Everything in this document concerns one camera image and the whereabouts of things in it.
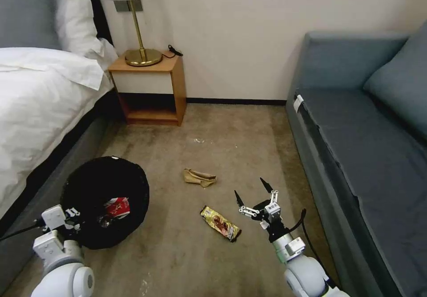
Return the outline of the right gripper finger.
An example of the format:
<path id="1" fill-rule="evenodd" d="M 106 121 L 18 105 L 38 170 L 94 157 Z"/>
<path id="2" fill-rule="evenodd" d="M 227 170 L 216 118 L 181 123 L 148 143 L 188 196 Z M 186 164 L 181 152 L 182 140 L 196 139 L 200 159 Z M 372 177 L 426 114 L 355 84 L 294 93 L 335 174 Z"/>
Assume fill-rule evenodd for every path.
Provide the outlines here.
<path id="1" fill-rule="evenodd" d="M 278 191 L 274 190 L 272 188 L 272 186 L 266 182 L 262 177 L 260 177 L 260 181 L 263 184 L 264 188 L 266 189 L 266 191 L 269 193 L 270 198 L 267 200 L 264 200 L 263 202 L 261 202 L 261 206 L 262 207 L 266 207 L 269 205 L 274 205 L 274 206 L 278 206 L 277 200 L 278 200 Z"/>
<path id="2" fill-rule="evenodd" d="M 236 202 L 238 205 L 238 211 L 240 214 L 243 214 L 243 215 L 250 217 L 250 218 L 257 218 L 260 215 L 259 210 L 245 206 L 241 197 L 239 196 L 239 194 L 236 191 L 234 191 L 234 194 L 236 197 Z"/>

